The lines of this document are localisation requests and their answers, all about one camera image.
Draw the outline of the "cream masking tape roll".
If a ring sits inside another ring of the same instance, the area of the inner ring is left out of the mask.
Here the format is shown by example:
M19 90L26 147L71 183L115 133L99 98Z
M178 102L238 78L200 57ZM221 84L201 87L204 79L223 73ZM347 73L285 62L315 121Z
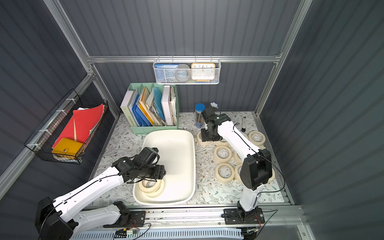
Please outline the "cream masking tape roll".
M259 131L251 131L248 134L248 138L249 141L256 146L263 146L266 141L265 135Z
M161 195L164 191L164 188L159 188L156 192L153 192L153 193L146 193L146 195L150 198L155 198L159 195Z
M226 147L228 147L230 144L227 141L221 140L221 141L217 141L215 143L215 145L216 146L226 146Z
M199 132L197 133L197 141L198 141L198 144L199 144L200 146L204 146L204 147L213 144L212 141L203 141L203 140L202 140L202 134L201 134L201 131L199 131Z
M235 177L235 170L228 163L220 163L216 166L215 176L220 183L227 184Z
M164 184L163 180L157 180L157 181L143 180L140 183L138 183L138 186L142 192L146 194L152 194L158 191L163 184Z
M214 149L214 159L217 163L228 163L233 156L231 149L227 146L217 146Z
M237 152L234 153L234 158L235 158L235 160L236 160L236 162L238 164L242 164L243 163L242 158L239 156L239 154Z
M236 167L235 167L235 179L236 181L238 181L240 184L243 185L243 182L241 180L241 176L240 176L240 172L241 172L241 169L242 169L242 165L243 164L238 164Z

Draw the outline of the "white plastic storage box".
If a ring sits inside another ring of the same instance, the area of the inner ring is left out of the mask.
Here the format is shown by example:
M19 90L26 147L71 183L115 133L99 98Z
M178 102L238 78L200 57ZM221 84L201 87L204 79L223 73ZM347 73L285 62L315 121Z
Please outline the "white plastic storage box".
M194 136L185 130L162 130L149 133L143 148L159 150L159 164L166 170L164 189L150 197L139 184L134 184L133 197L141 205L171 206L190 200L196 189L196 157Z

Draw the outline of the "clear tape roll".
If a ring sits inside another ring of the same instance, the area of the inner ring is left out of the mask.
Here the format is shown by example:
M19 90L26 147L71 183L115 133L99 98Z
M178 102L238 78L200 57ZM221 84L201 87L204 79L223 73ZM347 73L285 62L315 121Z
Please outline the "clear tape roll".
M179 64L175 70L175 79L177 82L185 83L191 77L190 66L187 64Z

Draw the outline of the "blue box in basket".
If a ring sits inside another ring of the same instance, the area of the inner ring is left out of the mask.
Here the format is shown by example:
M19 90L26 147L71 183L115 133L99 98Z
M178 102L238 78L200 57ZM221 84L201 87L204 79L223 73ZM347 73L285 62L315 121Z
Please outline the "blue box in basket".
M155 63L154 73L156 83L165 84L174 81L176 79L175 72L178 66L179 64Z

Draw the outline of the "blue lid pencil jar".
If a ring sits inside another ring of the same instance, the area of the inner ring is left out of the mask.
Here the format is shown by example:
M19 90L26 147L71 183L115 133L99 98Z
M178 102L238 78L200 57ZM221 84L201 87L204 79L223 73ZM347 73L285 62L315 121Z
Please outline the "blue lid pencil jar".
M203 111L205 110L205 105L198 103L195 105L195 126L198 129L201 129L204 126Z

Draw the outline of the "black capped marker pen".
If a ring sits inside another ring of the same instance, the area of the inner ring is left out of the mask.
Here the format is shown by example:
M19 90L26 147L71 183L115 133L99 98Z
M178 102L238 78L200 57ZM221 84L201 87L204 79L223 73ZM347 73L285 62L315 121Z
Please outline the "black capped marker pen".
M247 128L247 118L243 117L242 118L242 128L241 128L241 131L244 133L246 131L246 128Z

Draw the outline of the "floral table mat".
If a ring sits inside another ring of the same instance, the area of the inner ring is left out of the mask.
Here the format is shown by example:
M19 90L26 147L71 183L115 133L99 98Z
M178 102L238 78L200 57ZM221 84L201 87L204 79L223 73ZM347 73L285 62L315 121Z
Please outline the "floral table mat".
M259 131L251 112L225 112L234 123L240 123L243 117L247 119L246 135L252 131ZM195 113L181 113L179 129L189 131L194 135L196 155L196 190L186 205L230 205L236 204L243 192L243 185L235 177L228 184L220 183L215 177L218 163L214 158L214 149L217 145L202 146L197 140L199 129L195 126ZM135 135L124 114L121 114L107 143L107 148L98 163L95 176L101 174L117 159L124 156L138 154L142 148L145 136ZM272 192L280 189L280 183L273 180L266 185L263 191ZM258 203L277 204L287 203L285 192L260 194ZM91 202L88 207L101 207L111 205L113 202L123 201L128 206L138 206L133 196L133 185L120 185Z

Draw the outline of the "green file organizer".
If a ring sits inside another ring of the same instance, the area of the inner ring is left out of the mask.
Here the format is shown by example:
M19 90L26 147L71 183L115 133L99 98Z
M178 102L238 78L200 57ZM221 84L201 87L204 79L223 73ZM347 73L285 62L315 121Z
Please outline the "green file organizer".
M160 117L157 115L157 111L155 109L155 104L154 104L154 92L153 88L157 87L160 92L163 95L163 88L164 86L170 86L171 87L171 101L170 101L170 106L172 110L172 116L173 116L173 126L167 126L166 121L163 122ZM153 127L140 127L138 125L138 121L134 115L133 112L133 104L134 104L134 97L135 97L135 92L138 91L139 97L141 94L141 90L143 87L146 87L149 91L149 97L146 101L146 105L149 108L149 111L152 115L152 118L155 122L155 125ZM148 133L154 132L154 131L160 131L160 130L176 130L179 128L179 115L180 115L180 109L179 109L179 98L178 98L178 91L177 87L175 85L159 85L159 84L154 84L154 83L131 83L128 87L128 90L134 91L132 101L130 104L130 110L132 111L132 114L134 116L134 119L136 121L137 126L136 127L131 127L131 130L134 134L136 135L146 135Z

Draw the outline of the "white book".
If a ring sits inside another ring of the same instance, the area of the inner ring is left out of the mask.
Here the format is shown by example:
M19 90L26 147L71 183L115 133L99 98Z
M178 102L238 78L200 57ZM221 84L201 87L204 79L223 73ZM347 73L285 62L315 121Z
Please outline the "white book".
M136 121L129 107L132 101L133 94L134 94L134 91L132 90L126 91L125 96L121 102L120 108L123 111L131 127L136 127L137 126Z

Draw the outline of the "orange white clock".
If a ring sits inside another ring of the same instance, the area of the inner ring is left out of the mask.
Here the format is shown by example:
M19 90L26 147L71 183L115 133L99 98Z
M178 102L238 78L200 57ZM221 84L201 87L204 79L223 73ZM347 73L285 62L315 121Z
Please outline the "orange white clock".
M215 79L215 63L192 63L191 78L194 81L208 82Z

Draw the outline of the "orange folder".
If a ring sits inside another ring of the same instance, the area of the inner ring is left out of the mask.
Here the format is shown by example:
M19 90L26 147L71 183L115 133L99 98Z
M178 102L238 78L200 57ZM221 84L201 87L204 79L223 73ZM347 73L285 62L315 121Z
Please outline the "orange folder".
M146 105L146 101L149 97L149 91L146 87L143 87L142 90L141 90L141 94L140 94L140 97L139 97L139 109L142 111L142 113L144 114L146 120L147 120L147 124L148 126L154 126L155 125L155 122L152 118L152 115L149 111L149 108L147 107Z

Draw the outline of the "teal folder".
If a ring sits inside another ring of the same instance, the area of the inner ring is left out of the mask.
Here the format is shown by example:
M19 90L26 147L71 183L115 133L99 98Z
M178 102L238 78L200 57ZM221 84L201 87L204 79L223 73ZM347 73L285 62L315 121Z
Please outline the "teal folder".
M155 104L155 109L157 111L157 115L160 117L160 119L165 122L165 116L163 112L163 107L162 107L162 93L157 87L153 88L154 92L154 104Z

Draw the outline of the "red folder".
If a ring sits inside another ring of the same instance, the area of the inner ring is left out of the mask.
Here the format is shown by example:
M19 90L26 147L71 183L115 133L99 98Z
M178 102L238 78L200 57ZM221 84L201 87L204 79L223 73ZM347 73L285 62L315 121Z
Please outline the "red folder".
M54 142L52 149L60 142L62 138L85 143L91 134L96 130L107 106L101 104L94 108L79 108L73 110L72 117Z

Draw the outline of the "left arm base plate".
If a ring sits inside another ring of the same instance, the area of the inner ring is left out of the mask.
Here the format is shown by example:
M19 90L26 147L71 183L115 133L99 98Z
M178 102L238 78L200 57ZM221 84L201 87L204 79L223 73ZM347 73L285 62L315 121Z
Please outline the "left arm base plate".
M146 218L146 211L133 211L122 213L116 223L103 225L103 228L131 228L143 227Z

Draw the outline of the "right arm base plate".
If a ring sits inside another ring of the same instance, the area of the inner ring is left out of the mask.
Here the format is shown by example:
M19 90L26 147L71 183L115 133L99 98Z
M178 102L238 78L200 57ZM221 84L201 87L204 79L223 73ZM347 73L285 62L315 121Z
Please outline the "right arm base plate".
M265 223L264 213L260 208L256 208L249 212L244 212L241 209L228 208L224 209L221 217L225 219L226 225L237 224L257 224Z

